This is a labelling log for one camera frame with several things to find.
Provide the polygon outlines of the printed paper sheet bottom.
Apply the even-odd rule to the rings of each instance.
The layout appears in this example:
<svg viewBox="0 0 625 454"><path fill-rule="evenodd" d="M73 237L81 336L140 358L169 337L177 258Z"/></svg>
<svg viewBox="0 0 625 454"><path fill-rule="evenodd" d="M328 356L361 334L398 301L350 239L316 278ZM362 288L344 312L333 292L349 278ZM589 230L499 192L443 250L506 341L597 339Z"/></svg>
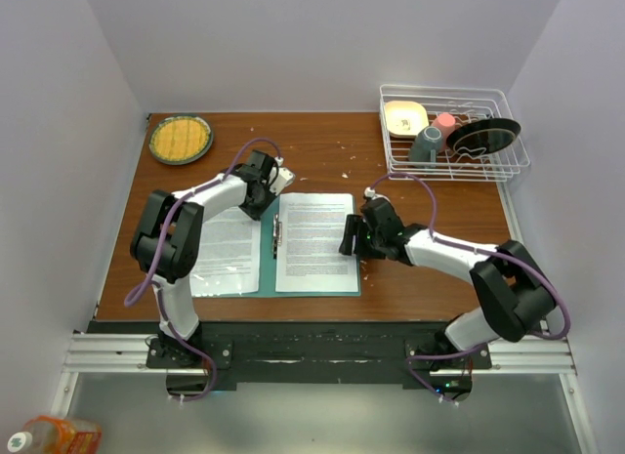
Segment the printed paper sheet bottom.
<svg viewBox="0 0 625 454"><path fill-rule="evenodd" d="M275 291L283 294L357 295L356 258L339 252L348 193L286 193L280 196L280 242L276 249Z"/></svg>

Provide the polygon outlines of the printed paper sheet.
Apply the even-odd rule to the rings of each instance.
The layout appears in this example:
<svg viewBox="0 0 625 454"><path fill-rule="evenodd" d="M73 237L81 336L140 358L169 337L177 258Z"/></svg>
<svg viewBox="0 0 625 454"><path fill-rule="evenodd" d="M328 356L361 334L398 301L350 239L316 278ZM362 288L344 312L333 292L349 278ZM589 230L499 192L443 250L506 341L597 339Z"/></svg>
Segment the printed paper sheet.
<svg viewBox="0 0 625 454"><path fill-rule="evenodd" d="M283 294L357 295L356 258L339 252L348 193L286 193L280 196L280 242L276 249L275 291Z"/></svg>
<svg viewBox="0 0 625 454"><path fill-rule="evenodd" d="M232 207L204 223L190 273L195 298L241 296L259 290L261 223Z"/></svg>

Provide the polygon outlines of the teal file folder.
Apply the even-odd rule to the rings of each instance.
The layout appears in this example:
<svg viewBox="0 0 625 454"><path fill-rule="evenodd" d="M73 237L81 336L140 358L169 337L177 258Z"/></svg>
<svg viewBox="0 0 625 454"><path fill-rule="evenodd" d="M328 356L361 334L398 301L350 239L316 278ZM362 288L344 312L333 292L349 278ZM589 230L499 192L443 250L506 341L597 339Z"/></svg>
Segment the teal file folder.
<svg viewBox="0 0 625 454"><path fill-rule="evenodd" d="M311 294L283 294L275 291L275 274L276 274L276 260L272 257L271 252L271 233L272 233L272 216L274 213L278 213L279 210L279 199L280 197L273 202L271 207L266 211L261 219L258 221L261 223L261 247L260 247L260 281L259 281L259 290L255 293L244 294L241 296L221 296L221 297L212 297L212 298L222 298L222 297L260 297L260 298L276 298L276 297L288 297L288 296L296 296L296 297L318 297L318 296L358 296L357 295L311 295Z"/></svg>

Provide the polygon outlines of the metal folder clip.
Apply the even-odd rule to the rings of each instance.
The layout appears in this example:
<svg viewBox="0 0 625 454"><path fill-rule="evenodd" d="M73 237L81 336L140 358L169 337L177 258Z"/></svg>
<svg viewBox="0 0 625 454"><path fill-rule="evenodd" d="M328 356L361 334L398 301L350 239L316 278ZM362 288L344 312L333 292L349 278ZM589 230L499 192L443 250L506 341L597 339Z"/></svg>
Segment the metal folder clip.
<svg viewBox="0 0 625 454"><path fill-rule="evenodd" d="M272 257L276 260L278 249L282 242L282 221L278 213L272 216L272 233L271 233L271 252Z"/></svg>

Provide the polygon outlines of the printed paper sheet top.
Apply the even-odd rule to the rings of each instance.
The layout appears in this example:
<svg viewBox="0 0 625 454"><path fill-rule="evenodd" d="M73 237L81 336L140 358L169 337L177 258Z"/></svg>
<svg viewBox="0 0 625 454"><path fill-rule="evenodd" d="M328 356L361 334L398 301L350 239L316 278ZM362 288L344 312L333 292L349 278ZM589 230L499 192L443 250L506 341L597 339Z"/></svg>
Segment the printed paper sheet top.
<svg viewBox="0 0 625 454"><path fill-rule="evenodd" d="M259 290L261 223L232 207L204 223L190 273L195 298L241 296Z"/></svg>

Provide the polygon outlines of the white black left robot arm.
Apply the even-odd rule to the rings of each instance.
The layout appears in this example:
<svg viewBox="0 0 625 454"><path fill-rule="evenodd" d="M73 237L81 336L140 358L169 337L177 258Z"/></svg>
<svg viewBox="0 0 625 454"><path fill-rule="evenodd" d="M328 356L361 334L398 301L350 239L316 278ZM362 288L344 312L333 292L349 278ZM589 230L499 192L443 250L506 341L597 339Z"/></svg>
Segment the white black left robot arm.
<svg viewBox="0 0 625 454"><path fill-rule="evenodd" d="M155 190L147 198L131 240L130 254L146 274L125 297L133 306L152 288L162 333L173 338L167 354L181 368L195 366L202 345L190 291L190 273L199 256L201 230L208 220L237 208L258 221L294 180L283 158L253 150L243 163L233 161L212 180L190 188Z"/></svg>

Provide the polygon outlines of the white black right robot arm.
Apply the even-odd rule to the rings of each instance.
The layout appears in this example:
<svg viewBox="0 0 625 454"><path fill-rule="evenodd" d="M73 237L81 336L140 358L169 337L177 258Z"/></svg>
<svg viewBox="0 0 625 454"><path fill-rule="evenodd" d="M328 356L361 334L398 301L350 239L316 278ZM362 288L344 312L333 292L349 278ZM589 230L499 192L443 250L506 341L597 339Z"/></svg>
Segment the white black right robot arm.
<svg viewBox="0 0 625 454"><path fill-rule="evenodd" d="M339 252L434 269L474 287L479 306L452 319L437 335L435 356L448 369L458 368L482 344L515 343L536 334L540 320L559 303L521 243L478 244L431 227L405 225L384 196L367 200L359 214L346 217Z"/></svg>

